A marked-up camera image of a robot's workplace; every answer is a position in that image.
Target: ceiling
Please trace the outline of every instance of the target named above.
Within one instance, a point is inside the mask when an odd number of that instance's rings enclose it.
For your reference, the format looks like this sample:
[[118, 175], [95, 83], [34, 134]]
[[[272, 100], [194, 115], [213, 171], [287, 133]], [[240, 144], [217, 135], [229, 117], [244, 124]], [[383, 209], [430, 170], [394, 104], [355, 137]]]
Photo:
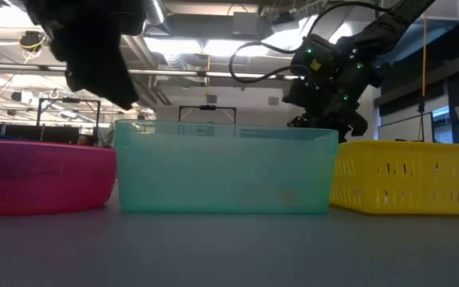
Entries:
[[[288, 31], [279, 32], [273, 35], [272, 26], [267, 22], [263, 28], [258, 28], [256, 33], [249, 35], [235, 34], [235, 19], [242, 16], [238, 12], [249, 12], [256, 18], [256, 12], [261, 13], [262, 18], [269, 21], [271, 15], [277, 11], [292, 9], [305, 12], [301, 16], [309, 17], [315, 14], [317, 5], [310, 5], [311, 1], [288, 1], [278, 0], [275, 2], [264, 2], [262, 0], [238, 0], [232, 3], [224, 0], [174, 0], [165, 1], [164, 5], [168, 10], [165, 26], [169, 35], [164, 33], [165, 29], [157, 29], [148, 26], [143, 36], [157, 39], [183, 39], [196, 41], [204, 50], [210, 40], [232, 40], [232, 41], [271, 41], [274, 45], [282, 45], [284, 49], [294, 49], [301, 42], [305, 34], [304, 26], [314, 18], [301, 18], [294, 21], [298, 28], [290, 27]], [[362, 30], [373, 18], [374, 14], [369, 10], [349, 8], [335, 10], [316, 27], [315, 33], [333, 41], [342, 35], [350, 35]], [[0, 7], [0, 63], [22, 64], [26, 61], [22, 48], [15, 45], [15, 42], [27, 30], [40, 30], [33, 26], [25, 13], [19, 9], [4, 6]], [[158, 52], [153, 52], [142, 37], [124, 37], [120, 46], [124, 60], [129, 68], [169, 68], [165, 57]], [[227, 72], [228, 56], [200, 57], [197, 54], [183, 54], [183, 60], [189, 69], [206, 69], [210, 71]], [[271, 51], [254, 55], [237, 56], [235, 61], [235, 72], [238, 73], [266, 73], [273, 69], [289, 65], [289, 55], [283, 55]], [[54, 56], [45, 47], [39, 57], [29, 59], [27, 64], [31, 65], [63, 65], [56, 61]], [[206, 79], [178, 79], [173, 77], [160, 77], [159, 86], [154, 85], [148, 76], [135, 76], [136, 87], [140, 95], [140, 101], [135, 105], [137, 110], [142, 107], [157, 108], [164, 105], [198, 105], [206, 103], [206, 94], [218, 96], [218, 104], [238, 108], [249, 109], [286, 109], [287, 105], [271, 105], [269, 98], [281, 98], [283, 91], [288, 87], [288, 82], [267, 81], [256, 85], [242, 85], [230, 78], [210, 79], [209, 87], [206, 87]], [[5, 109], [10, 108], [36, 108], [33, 103], [18, 103], [11, 100], [12, 92], [23, 89], [33, 91], [35, 97], [48, 96], [53, 90], [60, 91], [60, 96], [74, 96], [85, 100], [101, 100], [101, 109], [105, 114], [100, 121], [110, 123], [115, 119], [124, 117], [135, 117], [137, 111], [124, 112], [109, 101], [101, 99], [90, 92], [81, 91], [71, 93], [63, 77], [1, 74], [0, 86], [0, 118], [17, 118], [19, 120], [36, 119], [36, 111], [18, 111], [18, 116], [8, 116]], [[57, 106], [67, 109], [91, 110], [86, 104], [63, 104]], [[94, 120], [93, 112], [80, 113], [83, 121]], [[59, 111], [44, 113], [43, 120], [65, 121], [59, 115]]]

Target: yellow plastic basket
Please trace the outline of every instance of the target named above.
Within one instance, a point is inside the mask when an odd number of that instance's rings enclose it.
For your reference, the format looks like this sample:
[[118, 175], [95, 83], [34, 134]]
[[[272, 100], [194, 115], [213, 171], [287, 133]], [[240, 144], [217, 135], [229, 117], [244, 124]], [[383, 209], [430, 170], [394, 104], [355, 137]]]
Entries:
[[369, 214], [459, 214], [459, 144], [340, 144], [331, 204]]

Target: table surface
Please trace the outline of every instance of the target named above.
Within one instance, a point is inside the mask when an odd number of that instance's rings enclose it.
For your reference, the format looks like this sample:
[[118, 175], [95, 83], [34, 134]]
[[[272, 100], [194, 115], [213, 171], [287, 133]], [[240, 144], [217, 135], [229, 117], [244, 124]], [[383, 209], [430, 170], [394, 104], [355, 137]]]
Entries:
[[459, 217], [0, 216], [0, 286], [458, 286]]

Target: pink plastic bin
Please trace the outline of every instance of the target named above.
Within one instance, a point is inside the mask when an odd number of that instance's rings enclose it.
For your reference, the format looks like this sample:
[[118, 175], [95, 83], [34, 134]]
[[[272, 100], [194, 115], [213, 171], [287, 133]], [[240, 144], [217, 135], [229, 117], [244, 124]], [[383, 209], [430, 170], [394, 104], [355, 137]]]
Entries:
[[0, 140], [0, 214], [103, 206], [115, 178], [112, 149]]

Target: translucent teal bin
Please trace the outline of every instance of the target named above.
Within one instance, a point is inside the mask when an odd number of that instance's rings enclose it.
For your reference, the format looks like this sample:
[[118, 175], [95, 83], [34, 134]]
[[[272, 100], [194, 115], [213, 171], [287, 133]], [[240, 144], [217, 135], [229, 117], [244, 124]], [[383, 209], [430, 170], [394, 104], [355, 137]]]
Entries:
[[323, 129], [117, 120], [121, 208], [325, 212], [337, 145]]

